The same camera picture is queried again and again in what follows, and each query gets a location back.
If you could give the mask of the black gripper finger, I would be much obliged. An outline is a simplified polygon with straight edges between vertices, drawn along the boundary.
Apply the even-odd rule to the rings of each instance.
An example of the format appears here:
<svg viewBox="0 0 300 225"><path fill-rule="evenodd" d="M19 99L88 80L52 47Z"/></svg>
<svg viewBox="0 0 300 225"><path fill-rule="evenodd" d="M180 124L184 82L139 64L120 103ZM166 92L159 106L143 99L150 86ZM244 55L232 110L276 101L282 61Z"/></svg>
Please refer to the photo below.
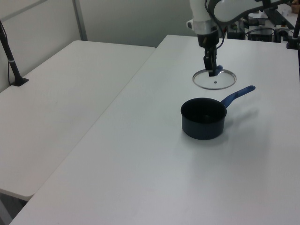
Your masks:
<svg viewBox="0 0 300 225"><path fill-rule="evenodd" d="M211 60L210 60L210 51L205 49L203 57L204 65L206 70L211 70Z"/></svg>
<svg viewBox="0 0 300 225"><path fill-rule="evenodd" d="M209 69L209 77L215 76L216 68L217 68L217 47L214 46L209 50L209 62L210 62L210 69Z"/></svg>

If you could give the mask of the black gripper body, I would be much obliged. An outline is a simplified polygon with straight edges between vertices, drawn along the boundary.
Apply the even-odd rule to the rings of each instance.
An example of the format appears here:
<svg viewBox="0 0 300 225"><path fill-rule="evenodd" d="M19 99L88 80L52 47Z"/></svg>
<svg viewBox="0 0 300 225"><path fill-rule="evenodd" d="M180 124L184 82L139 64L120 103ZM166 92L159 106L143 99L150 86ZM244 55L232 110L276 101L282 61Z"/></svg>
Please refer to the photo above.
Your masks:
<svg viewBox="0 0 300 225"><path fill-rule="evenodd" d="M217 46L219 43L218 31L213 31L209 34L197 35L198 44L204 49L211 49Z"/></svg>

